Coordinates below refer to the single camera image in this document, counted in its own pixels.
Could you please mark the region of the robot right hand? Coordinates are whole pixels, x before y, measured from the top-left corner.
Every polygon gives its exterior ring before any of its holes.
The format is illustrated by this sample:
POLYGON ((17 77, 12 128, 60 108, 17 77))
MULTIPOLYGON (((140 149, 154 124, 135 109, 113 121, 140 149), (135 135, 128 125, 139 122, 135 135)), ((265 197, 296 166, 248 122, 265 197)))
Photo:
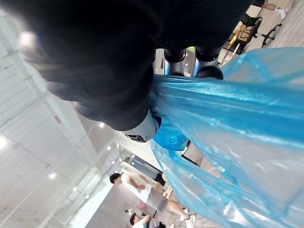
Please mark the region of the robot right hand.
POLYGON ((137 142, 160 125, 150 111, 155 52, 170 60, 197 47, 209 61, 250 0, 3 0, 19 30, 22 56, 48 91, 137 142))

